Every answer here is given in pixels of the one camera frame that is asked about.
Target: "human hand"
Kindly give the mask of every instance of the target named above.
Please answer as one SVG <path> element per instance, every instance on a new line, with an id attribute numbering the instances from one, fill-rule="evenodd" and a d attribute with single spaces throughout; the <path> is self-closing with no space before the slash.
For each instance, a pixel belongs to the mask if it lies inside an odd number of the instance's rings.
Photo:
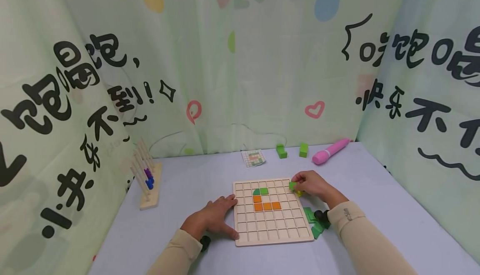
<path id="1" fill-rule="evenodd" d="M 225 214 L 237 202 L 238 200 L 235 199 L 234 194 L 227 198 L 221 196 L 215 202 L 209 201 L 203 209 L 190 215 L 180 229 L 186 231 L 197 240 L 200 240 L 203 232 L 206 230 L 215 233 L 222 232 L 237 240 L 239 238 L 238 232 L 225 223 Z"/>
<path id="2" fill-rule="evenodd" d="M 295 190 L 301 190 L 319 197 L 328 204 L 330 209 L 348 201 L 347 197 L 327 183 L 316 171 L 299 172 L 295 174 L 291 181 L 297 183 L 294 187 Z"/>

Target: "table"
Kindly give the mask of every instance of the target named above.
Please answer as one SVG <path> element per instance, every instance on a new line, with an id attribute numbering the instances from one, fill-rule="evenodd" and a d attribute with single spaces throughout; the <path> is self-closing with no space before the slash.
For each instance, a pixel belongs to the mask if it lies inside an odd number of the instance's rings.
<path id="1" fill-rule="evenodd" d="M 307 158 L 299 147 L 279 159 L 275 149 L 262 150 L 266 163 L 246 168 L 240 153 L 171 157 L 163 163 L 157 208 L 138 209 L 141 190 L 135 183 L 90 270 L 91 275 L 145 274 L 185 218 L 209 200 L 229 195 L 237 180 L 292 177 L 315 170 L 354 200 L 392 241 L 419 274 L 480 274 L 480 266 L 373 158 L 360 142 L 350 143 L 325 164 L 312 156 L 328 145 L 310 146 Z M 319 199 L 300 198 L 303 206 L 325 210 Z M 233 227 L 233 213 L 226 218 Z M 305 243 L 236 247 L 212 238 L 190 269 L 192 274 L 355 274 L 348 254 L 333 230 Z"/>

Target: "grid board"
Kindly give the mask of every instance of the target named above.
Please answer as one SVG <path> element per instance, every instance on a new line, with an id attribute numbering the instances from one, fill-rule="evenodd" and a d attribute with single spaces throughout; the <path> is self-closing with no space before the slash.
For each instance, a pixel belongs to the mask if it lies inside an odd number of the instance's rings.
<path id="1" fill-rule="evenodd" d="M 235 240 L 237 247 L 314 240 L 300 199 L 288 188 L 289 182 L 289 178 L 276 178 L 233 183 L 238 199 L 233 209 L 235 230 L 240 234 Z M 257 189 L 262 189 L 260 198 L 253 195 Z"/>
<path id="2" fill-rule="evenodd" d="M 265 162 L 262 150 L 241 151 L 241 155 L 243 157 L 243 162 L 245 162 L 245 165 L 248 168 L 256 167 Z"/>

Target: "forearm sleeve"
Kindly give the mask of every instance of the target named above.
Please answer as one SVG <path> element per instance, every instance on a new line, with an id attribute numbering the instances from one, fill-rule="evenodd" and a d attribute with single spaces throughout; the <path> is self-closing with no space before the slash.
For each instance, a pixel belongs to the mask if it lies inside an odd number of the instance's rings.
<path id="1" fill-rule="evenodd" d="M 187 275 L 202 244 L 183 230 L 177 230 L 147 275 Z"/>
<path id="2" fill-rule="evenodd" d="M 328 219 L 347 249 L 357 274 L 417 274 L 354 202 L 335 206 L 328 212 Z"/>

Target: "green dot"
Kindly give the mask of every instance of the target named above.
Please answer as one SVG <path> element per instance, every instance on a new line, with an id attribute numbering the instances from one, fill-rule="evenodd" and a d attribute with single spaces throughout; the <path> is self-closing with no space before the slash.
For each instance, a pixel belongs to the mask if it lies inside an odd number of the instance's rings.
<path id="1" fill-rule="evenodd" d="M 230 50 L 231 53 L 235 53 L 235 31 L 230 32 L 227 45 L 228 50 Z"/>
<path id="2" fill-rule="evenodd" d="M 183 150 L 183 153 L 185 153 L 185 155 L 193 155 L 195 154 L 195 151 L 193 151 L 192 148 L 186 148 L 185 150 Z"/>

